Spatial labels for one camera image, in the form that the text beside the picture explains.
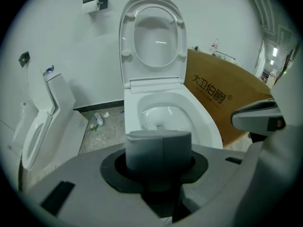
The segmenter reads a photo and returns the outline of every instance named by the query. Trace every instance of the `gray cylinder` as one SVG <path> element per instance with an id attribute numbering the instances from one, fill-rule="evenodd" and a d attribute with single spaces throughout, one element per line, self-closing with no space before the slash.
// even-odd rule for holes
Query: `gray cylinder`
<path id="1" fill-rule="evenodd" d="M 133 131 L 125 142 L 128 173 L 139 179 L 178 175 L 191 162 L 191 133 L 186 131 Z"/>

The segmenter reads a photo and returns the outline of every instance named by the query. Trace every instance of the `white wall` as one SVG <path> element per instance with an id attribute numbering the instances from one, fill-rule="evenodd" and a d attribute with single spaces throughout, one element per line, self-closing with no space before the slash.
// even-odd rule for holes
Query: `white wall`
<path id="1" fill-rule="evenodd" d="M 14 189 L 18 189 L 20 157 L 10 147 L 14 131 L 0 120 L 0 165 Z"/>
<path id="2" fill-rule="evenodd" d="M 55 66 L 68 81 L 75 107 L 123 99 L 118 54 L 121 11 L 129 0 L 109 0 L 106 10 L 81 13 L 82 0 L 29 0 L 11 26 L 0 57 L 0 119 L 15 129 L 19 102 L 29 99 L 26 69 L 18 58 L 29 51 L 42 70 Z M 218 50 L 252 72 L 262 34 L 250 0 L 172 0 L 182 12 L 188 46 Z"/>

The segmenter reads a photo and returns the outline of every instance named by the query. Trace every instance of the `cardboard box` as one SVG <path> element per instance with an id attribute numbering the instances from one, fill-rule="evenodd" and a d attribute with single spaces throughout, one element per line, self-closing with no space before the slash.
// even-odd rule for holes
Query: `cardboard box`
<path id="1" fill-rule="evenodd" d="M 246 70 L 193 50 L 188 50 L 184 84 L 213 118 L 224 147 L 246 133 L 233 127 L 230 121 L 232 112 L 250 103 L 272 98 L 264 82 Z"/>

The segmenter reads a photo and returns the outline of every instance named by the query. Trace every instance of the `toilet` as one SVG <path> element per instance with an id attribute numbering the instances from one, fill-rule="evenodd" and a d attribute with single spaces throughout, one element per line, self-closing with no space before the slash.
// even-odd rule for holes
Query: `toilet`
<path id="1" fill-rule="evenodd" d="M 61 73 L 43 76 L 31 61 L 27 79 L 32 102 L 21 103 L 12 144 L 21 148 L 25 169 L 55 168 L 78 155 L 88 120 L 73 110 L 76 101 Z"/>
<path id="2" fill-rule="evenodd" d="M 130 0 L 119 29 L 125 132 L 189 131 L 192 143 L 223 148 L 213 119 L 183 84 L 187 36 L 177 6 L 170 0 Z"/>

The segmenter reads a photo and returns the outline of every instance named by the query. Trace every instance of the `chinese characters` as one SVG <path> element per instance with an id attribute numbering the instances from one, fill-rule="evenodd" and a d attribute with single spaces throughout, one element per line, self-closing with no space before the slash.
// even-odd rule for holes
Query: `chinese characters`
<path id="1" fill-rule="evenodd" d="M 196 81 L 196 84 L 205 91 L 205 92 L 203 91 L 201 92 L 203 95 L 206 96 L 206 98 L 209 101 L 212 101 L 212 98 L 215 101 L 217 101 L 219 104 L 221 104 L 224 101 L 226 95 L 222 91 L 216 89 L 214 85 L 208 83 L 207 80 L 205 80 L 204 78 L 202 77 L 200 78 L 199 75 L 195 75 L 193 81 Z"/>

